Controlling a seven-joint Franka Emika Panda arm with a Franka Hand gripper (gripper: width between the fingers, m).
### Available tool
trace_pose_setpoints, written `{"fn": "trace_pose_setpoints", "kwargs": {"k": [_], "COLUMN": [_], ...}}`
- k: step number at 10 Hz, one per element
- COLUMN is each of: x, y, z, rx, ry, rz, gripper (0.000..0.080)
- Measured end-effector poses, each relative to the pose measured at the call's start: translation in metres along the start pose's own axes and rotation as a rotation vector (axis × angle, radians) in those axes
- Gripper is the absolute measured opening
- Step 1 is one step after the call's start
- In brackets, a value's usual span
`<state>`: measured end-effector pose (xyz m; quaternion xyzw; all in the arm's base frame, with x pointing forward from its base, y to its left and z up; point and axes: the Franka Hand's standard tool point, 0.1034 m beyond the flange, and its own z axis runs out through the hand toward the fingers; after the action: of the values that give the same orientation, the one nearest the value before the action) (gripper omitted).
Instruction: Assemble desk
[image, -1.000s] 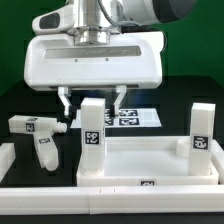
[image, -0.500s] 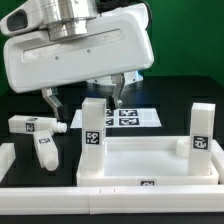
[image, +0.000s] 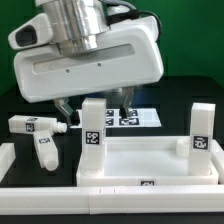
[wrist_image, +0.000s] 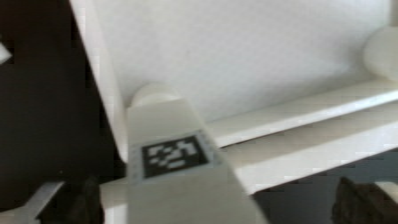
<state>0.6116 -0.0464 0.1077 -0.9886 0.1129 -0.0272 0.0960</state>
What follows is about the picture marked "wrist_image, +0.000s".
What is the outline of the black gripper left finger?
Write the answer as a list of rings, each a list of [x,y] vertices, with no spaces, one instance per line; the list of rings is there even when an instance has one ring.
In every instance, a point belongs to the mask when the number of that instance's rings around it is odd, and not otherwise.
[[[106,224],[100,182],[47,182],[13,218],[13,224]]]

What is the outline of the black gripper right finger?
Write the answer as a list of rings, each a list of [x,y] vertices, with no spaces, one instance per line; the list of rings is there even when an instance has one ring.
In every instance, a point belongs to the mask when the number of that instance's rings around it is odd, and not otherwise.
[[[398,224],[398,183],[340,179],[333,224]]]

